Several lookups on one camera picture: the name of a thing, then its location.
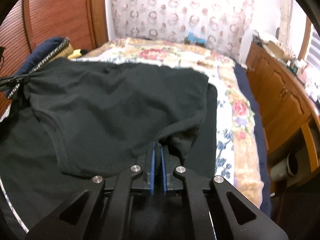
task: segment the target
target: cabinet handle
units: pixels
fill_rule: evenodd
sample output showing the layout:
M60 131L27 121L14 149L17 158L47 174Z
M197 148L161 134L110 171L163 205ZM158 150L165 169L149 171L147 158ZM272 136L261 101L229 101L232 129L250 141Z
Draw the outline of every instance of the cabinet handle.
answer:
M282 96L282 93L283 93L284 90L285 90L285 87L283 87L283 88L281 89L279 96Z
M288 92L288 90L286 89L286 90L285 90L285 92L284 92L284 93L283 93L283 95L282 95L281 100L283 100L283 99L284 99L284 96L287 94L287 92Z

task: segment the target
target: wooden dresser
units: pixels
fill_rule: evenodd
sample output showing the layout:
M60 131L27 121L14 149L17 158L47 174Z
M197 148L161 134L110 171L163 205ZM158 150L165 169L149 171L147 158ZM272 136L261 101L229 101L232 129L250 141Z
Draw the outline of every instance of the wooden dresser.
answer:
M260 106L268 166L272 167L290 152L305 147L310 167L300 167L305 170L299 181L305 183L320 171L320 156L316 152L320 138L318 110L299 80L254 42L246 64L249 84Z

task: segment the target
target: blue object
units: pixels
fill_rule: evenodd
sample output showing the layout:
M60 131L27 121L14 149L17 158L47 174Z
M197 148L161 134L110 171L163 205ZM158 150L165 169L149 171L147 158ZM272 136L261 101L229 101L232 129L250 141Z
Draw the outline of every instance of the blue object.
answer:
M254 96L251 92L249 81L242 67L236 63L234 72L237 78L238 86L241 93L249 100L252 111L254 112L254 136L257 143L257 150L259 156L259 169L261 181L264 183L262 189L262 204L260 210L268 217L271 215L271 200L270 200L270 178L267 169L267 147L264 138L263 126L261 122L261 116L259 112L259 105L254 100Z
M163 177L163 190L164 194L167 193L167 173L165 172L164 154L161 147L161 164L162 164L162 177Z
M191 43L200 43L203 45L206 45L206 43L207 43L207 41L205 39L198 38L192 32L189 32L189 34L187 36L187 40L190 41Z
M155 189L155 142L153 142L152 148L152 160L151 160L151 185L150 185L150 194L153 195Z
M26 58L25 62L17 70L14 75L23 75L29 73L29 71L39 64L50 52L58 47L63 42L61 37L49 38L40 43L34 51ZM11 90L6 90L4 93L6 96L9 95Z

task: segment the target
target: metal screw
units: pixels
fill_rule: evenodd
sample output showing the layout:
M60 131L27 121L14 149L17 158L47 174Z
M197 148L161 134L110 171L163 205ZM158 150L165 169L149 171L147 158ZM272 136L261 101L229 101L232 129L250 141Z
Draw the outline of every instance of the metal screw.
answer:
M179 173L184 173L186 171L186 168L183 166L178 166L176 167L176 171Z
M101 176L95 176L93 177L92 181L94 183L100 183L103 180L103 178Z
M133 166L131 167L131 170L134 171L134 172L138 172L138 171L141 170L141 167L140 167L139 165L133 165Z
M224 178L221 176L215 176L214 181L217 183L222 183L224 181Z

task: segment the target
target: patterned curtain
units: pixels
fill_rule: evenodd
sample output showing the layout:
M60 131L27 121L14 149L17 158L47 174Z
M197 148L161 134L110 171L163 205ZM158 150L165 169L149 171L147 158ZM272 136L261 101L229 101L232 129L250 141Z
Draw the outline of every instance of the patterned curtain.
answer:
M182 42L189 32L234 59L253 13L254 0L111 0L118 38Z

